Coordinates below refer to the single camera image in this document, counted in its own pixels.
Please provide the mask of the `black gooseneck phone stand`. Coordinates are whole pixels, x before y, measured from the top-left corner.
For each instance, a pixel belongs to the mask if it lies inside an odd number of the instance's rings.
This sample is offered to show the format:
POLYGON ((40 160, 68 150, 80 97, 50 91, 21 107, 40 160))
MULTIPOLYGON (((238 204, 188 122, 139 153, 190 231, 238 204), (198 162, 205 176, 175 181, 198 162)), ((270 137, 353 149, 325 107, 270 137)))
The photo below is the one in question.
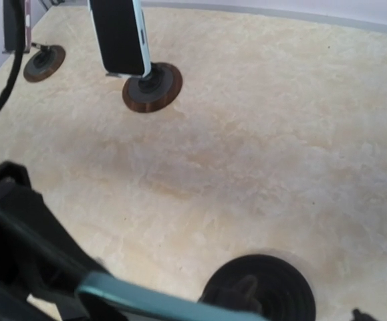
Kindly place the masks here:
POLYGON ((199 302, 253 312, 267 320, 316 320, 313 292, 290 263, 251 254, 222 265, 207 282, 199 302))

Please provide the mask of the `clear case phone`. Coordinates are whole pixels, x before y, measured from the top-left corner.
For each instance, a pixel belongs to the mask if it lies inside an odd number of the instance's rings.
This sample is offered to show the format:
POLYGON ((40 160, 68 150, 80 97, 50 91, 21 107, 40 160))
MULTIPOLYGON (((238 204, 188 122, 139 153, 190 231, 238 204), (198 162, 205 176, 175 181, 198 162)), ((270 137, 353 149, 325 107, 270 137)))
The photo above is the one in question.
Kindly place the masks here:
MULTIPOLYGON (((24 53, 28 54, 31 49, 31 1, 19 1, 24 16, 25 29, 25 49, 24 53)), ((14 53, 17 43, 17 22, 14 10, 11 6, 10 0, 3 1, 3 52, 14 53)))

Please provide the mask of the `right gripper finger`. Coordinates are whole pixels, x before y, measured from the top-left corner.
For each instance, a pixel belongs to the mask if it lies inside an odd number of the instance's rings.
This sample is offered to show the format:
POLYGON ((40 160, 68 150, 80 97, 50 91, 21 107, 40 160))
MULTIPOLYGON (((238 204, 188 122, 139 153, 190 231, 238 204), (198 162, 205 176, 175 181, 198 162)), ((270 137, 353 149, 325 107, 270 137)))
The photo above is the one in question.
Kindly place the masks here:
POLYGON ((123 320, 111 305, 76 289, 92 272, 105 272, 74 241, 33 190, 27 169, 0 164, 0 320, 47 320, 28 302, 54 304, 63 320, 123 320))

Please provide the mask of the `folding phone stand wood base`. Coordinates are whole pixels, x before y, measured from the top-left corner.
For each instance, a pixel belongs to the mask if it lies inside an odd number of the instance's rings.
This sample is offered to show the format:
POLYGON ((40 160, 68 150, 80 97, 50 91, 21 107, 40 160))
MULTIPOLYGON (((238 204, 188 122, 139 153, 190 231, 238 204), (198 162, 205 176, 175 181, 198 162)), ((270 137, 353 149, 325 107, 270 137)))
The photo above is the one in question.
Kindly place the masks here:
POLYGON ((32 42, 31 46, 38 52, 26 63, 23 77, 27 82, 37 83, 49 78, 61 67, 66 58, 66 51, 60 45, 32 42))

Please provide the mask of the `light blue case phone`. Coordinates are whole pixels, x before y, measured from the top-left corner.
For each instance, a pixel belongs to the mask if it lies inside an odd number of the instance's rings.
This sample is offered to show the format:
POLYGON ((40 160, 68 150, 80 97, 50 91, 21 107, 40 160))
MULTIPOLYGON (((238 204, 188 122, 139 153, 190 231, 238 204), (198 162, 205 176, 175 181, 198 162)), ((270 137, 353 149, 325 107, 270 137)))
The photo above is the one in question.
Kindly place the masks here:
POLYGON ((138 0, 88 2, 104 69, 118 76, 151 71, 142 4, 138 0))

